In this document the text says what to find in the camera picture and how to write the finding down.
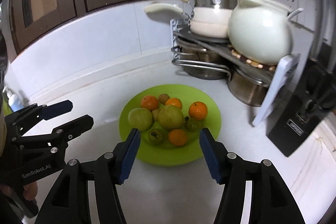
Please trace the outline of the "person's left hand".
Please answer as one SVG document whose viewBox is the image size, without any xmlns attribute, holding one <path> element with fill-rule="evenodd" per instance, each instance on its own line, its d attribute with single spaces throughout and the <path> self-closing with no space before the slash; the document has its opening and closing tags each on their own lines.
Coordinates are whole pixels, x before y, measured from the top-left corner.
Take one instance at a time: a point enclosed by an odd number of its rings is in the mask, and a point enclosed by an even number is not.
<svg viewBox="0 0 336 224">
<path fill-rule="evenodd" d="M 26 200 L 33 200 L 36 196 L 37 196 L 37 193 L 38 193 L 38 184 L 37 182 L 32 182 L 28 185 L 25 185 L 23 187 L 24 191 L 23 191 L 23 197 L 26 199 Z M 5 196 L 8 196 L 8 197 L 12 197 L 13 196 L 13 189 L 11 189 L 9 186 L 7 185 L 1 185 L 1 191 L 2 193 L 5 195 Z"/>
</svg>

